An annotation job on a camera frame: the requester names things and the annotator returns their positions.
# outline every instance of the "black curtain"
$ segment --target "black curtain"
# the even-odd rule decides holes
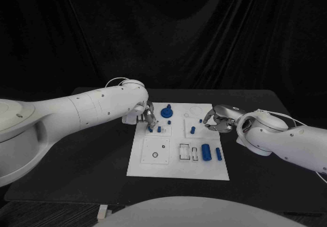
[[[1,98],[69,95],[115,77],[148,88],[269,89],[321,126],[326,9],[317,0],[9,1]]]

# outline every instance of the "black table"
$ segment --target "black table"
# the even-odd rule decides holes
[[[73,94],[95,88],[78,88]],[[269,90],[148,89],[153,102],[229,104],[245,111],[288,111]],[[6,200],[133,205],[166,196],[217,198],[272,211],[327,212],[327,185],[315,173],[262,157],[220,134],[230,181],[127,176],[135,125],[121,118],[66,136],[13,183]]]

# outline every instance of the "white board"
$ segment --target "white board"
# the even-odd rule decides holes
[[[173,116],[163,118],[160,111],[167,104],[171,105]],[[212,104],[153,105],[157,126],[148,132],[147,123],[137,124],[127,176],[229,180],[219,132],[207,130],[199,121],[212,109]],[[190,133],[192,126],[196,127],[194,134]],[[189,144],[190,160],[180,160],[180,144]],[[210,146],[210,161],[202,158],[202,144]],[[197,150],[197,161],[192,158],[192,148]],[[216,148],[220,148],[222,161],[217,160]]]

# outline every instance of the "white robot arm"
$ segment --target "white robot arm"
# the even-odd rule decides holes
[[[156,127],[144,84],[121,86],[40,102],[0,99],[0,187],[36,166],[53,144],[69,134],[122,117],[122,123]]]
[[[206,124],[212,116],[217,125]],[[268,156],[274,152],[282,160],[327,174],[327,130],[305,125],[290,128],[268,111],[246,113],[228,105],[213,107],[203,124],[222,133],[235,126],[236,142],[254,153]]]

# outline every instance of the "black backdrop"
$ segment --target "black backdrop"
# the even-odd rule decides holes
[[[327,127],[326,27],[320,0],[6,1],[0,98],[56,98],[114,77],[148,88],[271,89]]]

